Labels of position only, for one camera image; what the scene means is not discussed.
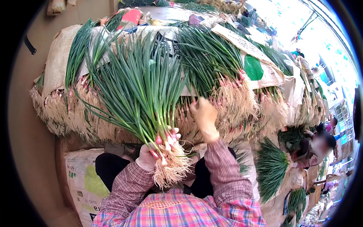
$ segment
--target black strap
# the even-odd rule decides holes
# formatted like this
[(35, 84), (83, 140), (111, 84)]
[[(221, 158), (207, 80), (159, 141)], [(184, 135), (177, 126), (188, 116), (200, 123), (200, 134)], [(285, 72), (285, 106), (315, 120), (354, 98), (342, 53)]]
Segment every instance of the black strap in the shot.
[(24, 43), (27, 46), (27, 48), (29, 49), (29, 51), (32, 53), (32, 55), (34, 55), (37, 52), (37, 49), (35, 49), (33, 47), (33, 45), (30, 43), (27, 36), (25, 36), (25, 38), (24, 38)]
[(188, 185), (184, 184), (183, 193), (187, 194), (187, 195), (190, 195), (192, 193), (192, 189)]

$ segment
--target latex glove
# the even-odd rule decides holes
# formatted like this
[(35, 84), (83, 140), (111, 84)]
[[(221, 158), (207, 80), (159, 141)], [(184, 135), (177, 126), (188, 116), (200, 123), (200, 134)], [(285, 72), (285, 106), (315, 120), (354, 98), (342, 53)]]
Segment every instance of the latex glove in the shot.
[(304, 134), (306, 134), (306, 135), (308, 135), (308, 136), (312, 136), (314, 133), (313, 132), (311, 132), (310, 130), (307, 130), (307, 129), (305, 129), (304, 130)]
[(155, 155), (156, 155), (156, 152), (154, 150), (149, 150), (149, 148), (146, 146), (146, 144), (144, 144), (141, 146), (140, 156), (136, 159), (135, 162), (142, 169), (144, 169), (148, 172), (153, 172), (155, 170), (155, 159), (154, 159)]
[[(181, 135), (178, 133), (179, 129), (174, 128), (174, 132), (176, 133), (176, 139), (180, 139)], [(152, 143), (149, 143), (149, 147), (151, 148), (151, 150), (149, 150), (146, 144), (141, 146), (140, 156), (136, 159), (135, 162), (142, 169), (148, 172), (153, 172), (155, 170), (155, 161), (160, 157)]]
[(197, 103), (190, 105), (190, 112), (202, 133), (205, 143), (212, 143), (219, 139), (219, 132), (215, 127), (217, 110), (203, 97)]

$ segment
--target pink plaid shirt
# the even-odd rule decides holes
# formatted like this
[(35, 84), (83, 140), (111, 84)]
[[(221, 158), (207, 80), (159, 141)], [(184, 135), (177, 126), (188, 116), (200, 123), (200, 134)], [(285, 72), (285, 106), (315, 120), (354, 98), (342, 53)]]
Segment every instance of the pink plaid shirt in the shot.
[(154, 185), (152, 174), (135, 162), (115, 178), (112, 192), (102, 200), (95, 226), (266, 226), (251, 182), (221, 140), (208, 144), (205, 165), (211, 173), (214, 196), (204, 199), (181, 189), (145, 193)]

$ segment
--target wall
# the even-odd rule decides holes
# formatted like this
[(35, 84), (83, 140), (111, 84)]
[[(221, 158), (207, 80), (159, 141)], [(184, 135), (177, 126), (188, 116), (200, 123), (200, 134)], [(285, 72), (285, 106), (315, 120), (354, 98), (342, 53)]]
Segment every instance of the wall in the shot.
[(46, 4), (31, 24), (27, 36), (37, 49), (31, 55), (24, 43), (15, 61), (9, 88), (8, 125), (10, 143), (20, 180), (35, 208), (48, 226), (78, 226), (75, 214), (65, 207), (57, 180), (54, 136), (37, 118), (29, 90), (42, 74), (54, 35), (73, 24), (114, 13), (117, 1), (78, 0), (65, 12), (46, 15)]

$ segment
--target black pants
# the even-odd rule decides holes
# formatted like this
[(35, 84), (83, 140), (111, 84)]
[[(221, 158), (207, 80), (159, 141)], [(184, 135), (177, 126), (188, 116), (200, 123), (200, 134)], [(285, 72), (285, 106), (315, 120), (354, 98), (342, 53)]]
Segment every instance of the black pants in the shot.
[[(232, 148), (228, 148), (234, 158), (236, 153)], [(112, 184), (116, 176), (130, 163), (129, 160), (111, 153), (103, 153), (96, 158), (96, 173), (105, 183), (109, 191), (112, 190)], [(195, 181), (190, 187), (195, 197), (205, 198), (208, 195), (213, 196), (213, 186), (211, 184), (211, 174), (205, 166), (204, 157), (195, 165)], [(149, 190), (146, 195), (154, 193)]]

